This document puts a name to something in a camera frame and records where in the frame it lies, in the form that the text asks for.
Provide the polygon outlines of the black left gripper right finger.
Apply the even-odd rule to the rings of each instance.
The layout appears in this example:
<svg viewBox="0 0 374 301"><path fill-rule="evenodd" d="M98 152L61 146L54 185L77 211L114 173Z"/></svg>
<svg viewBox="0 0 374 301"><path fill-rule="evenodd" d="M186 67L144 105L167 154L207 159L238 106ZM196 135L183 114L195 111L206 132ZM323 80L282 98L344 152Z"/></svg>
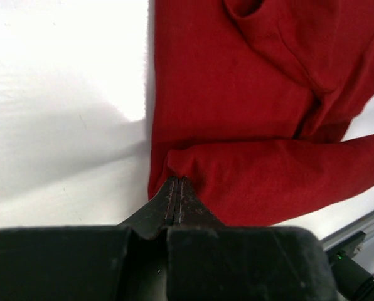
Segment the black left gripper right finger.
<svg viewBox="0 0 374 301"><path fill-rule="evenodd" d="M319 240L297 227L227 227L173 179L168 228L169 300L336 300Z"/></svg>

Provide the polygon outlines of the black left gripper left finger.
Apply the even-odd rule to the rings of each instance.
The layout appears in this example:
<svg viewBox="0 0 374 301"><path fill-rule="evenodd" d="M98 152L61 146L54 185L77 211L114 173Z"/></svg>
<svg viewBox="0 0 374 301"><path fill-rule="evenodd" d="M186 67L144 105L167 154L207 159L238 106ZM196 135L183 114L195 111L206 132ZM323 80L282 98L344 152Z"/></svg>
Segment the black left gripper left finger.
<svg viewBox="0 0 374 301"><path fill-rule="evenodd" d="M0 229L0 300L165 300L168 179L115 226Z"/></svg>

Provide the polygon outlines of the red t shirt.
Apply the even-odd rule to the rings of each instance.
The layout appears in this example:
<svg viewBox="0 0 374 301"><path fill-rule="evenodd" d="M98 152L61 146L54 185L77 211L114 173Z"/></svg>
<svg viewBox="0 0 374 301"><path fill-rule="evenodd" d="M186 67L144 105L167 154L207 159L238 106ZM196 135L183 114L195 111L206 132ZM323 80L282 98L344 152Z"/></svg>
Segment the red t shirt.
<svg viewBox="0 0 374 301"><path fill-rule="evenodd" d="M188 177L225 224L268 226L374 186L374 1L156 1L148 195Z"/></svg>

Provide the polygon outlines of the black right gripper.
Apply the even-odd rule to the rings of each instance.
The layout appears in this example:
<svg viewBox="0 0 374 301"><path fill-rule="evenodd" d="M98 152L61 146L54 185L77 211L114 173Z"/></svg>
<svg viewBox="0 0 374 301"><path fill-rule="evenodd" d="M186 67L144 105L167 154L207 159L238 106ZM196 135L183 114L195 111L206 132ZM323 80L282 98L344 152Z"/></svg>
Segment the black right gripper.
<svg viewBox="0 0 374 301"><path fill-rule="evenodd" d="M361 245L340 244L326 252L340 295L346 300L374 300L374 274L354 261Z"/></svg>

